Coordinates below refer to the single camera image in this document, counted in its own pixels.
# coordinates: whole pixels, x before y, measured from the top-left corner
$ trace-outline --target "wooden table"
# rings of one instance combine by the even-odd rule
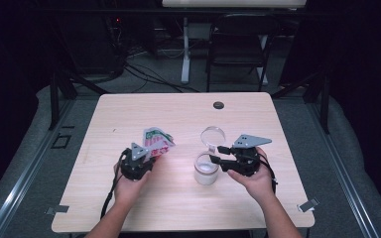
[[[215,109],[216,101],[224,108]],[[91,230],[111,187],[113,165],[131,142],[142,143],[145,128],[154,126],[171,134],[176,145],[157,160],[123,231],[265,228],[259,205],[228,174],[219,172],[212,185],[193,178],[193,161],[207,150],[200,133],[208,126],[224,131],[227,147],[243,133],[272,139],[262,148],[278,179],[277,196],[296,226],[314,225],[311,211],[297,209],[308,199],[269,94],[106,94],[98,101],[72,169],[60,203],[69,209],[56,214],[55,232]]]

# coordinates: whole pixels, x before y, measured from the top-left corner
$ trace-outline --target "black stand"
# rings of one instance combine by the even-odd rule
[[[68,100],[74,100],[78,96],[77,91],[72,85],[73,79],[75,82],[80,83],[87,88],[93,90],[99,95],[108,93],[108,91],[96,86],[94,83],[86,80],[85,78],[71,72],[68,69],[57,69],[51,79],[51,107],[52,107],[52,122],[49,130],[53,130],[58,124],[60,119],[60,106],[59,106],[59,90],[63,96]]]
[[[325,57],[318,70],[271,95],[272,98],[280,98],[300,86],[309,84],[308,90],[305,92],[303,98],[306,103],[314,103],[321,94],[319,121],[323,130],[327,134],[329,134],[327,127],[327,114],[329,104],[330,75],[343,54],[346,52],[347,46],[349,46],[352,42],[352,33],[349,26],[346,24],[346,19],[342,19],[342,21],[337,24],[339,24],[339,29],[336,31],[335,36],[331,40],[329,48],[327,49]]]

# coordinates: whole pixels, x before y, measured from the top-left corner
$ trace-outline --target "chair leg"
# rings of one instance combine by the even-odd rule
[[[259,79],[259,82],[258,82],[259,84],[258,92],[262,91],[262,84],[264,83],[265,71],[266,71],[266,66],[264,65],[264,67],[262,68],[261,78]]]
[[[211,81],[211,66],[206,65],[206,92],[209,92],[209,84]]]
[[[207,59],[205,64],[205,72],[208,72],[208,68],[209,68],[209,61]]]

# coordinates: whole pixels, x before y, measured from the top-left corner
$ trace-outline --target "human forearm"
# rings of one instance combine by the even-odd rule
[[[113,205],[86,237],[119,237],[123,222],[129,210],[130,206],[121,204]]]
[[[275,194],[255,200],[264,212],[269,237],[302,237]]]

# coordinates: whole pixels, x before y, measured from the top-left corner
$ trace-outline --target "gray carpet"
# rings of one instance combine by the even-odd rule
[[[267,70],[269,85],[264,91],[275,92],[279,89],[278,80],[283,67],[290,41],[281,39],[275,44],[272,51],[271,61]],[[190,84],[188,86],[204,91],[204,54],[203,47],[192,51],[190,65]],[[183,56],[176,52],[169,52],[167,57],[159,54],[155,59],[146,54],[137,55],[128,59],[128,62],[151,73],[144,67],[154,70],[162,78],[170,83],[180,85]],[[218,78],[224,78],[225,70],[216,72]],[[248,82],[256,81],[256,74],[247,75],[243,71],[236,71],[232,79],[243,77]],[[98,83],[102,88],[115,93],[131,92],[175,92],[169,86],[145,83],[125,71],[115,80]],[[214,85],[213,90],[256,90],[254,85]],[[11,219],[4,232],[4,237],[67,237],[67,234],[56,234],[51,229],[53,217],[45,214],[48,207],[59,204],[64,187],[67,183],[70,170],[86,132],[86,128],[96,105],[96,94],[82,85],[76,85],[79,97],[73,103],[67,117],[62,121],[61,128],[56,135],[70,135],[69,143],[64,149],[46,150],[44,161],[35,176],[30,188],[25,194],[21,204]],[[300,95],[302,89],[291,93],[284,99],[274,100],[277,112],[282,123],[284,132],[293,153],[302,182],[305,186],[308,198],[316,197],[320,202],[314,215],[316,224],[311,229],[311,237],[363,237],[363,233],[353,215],[350,204],[344,194],[331,165],[331,157],[326,144],[315,125],[308,106],[303,102]],[[46,137],[50,125],[50,94],[45,88],[38,93],[40,107],[32,126],[27,133],[23,144],[14,157],[8,172],[0,182],[0,207],[14,186],[24,168],[35,156],[41,141]],[[376,191],[373,182],[363,170],[361,151],[349,123],[343,116],[338,104],[330,101],[329,112],[330,137],[337,146],[340,156],[355,183],[358,193],[364,201],[373,224],[381,236],[381,196]],[[253,231],[253,237],[263,237],[264,230]]]

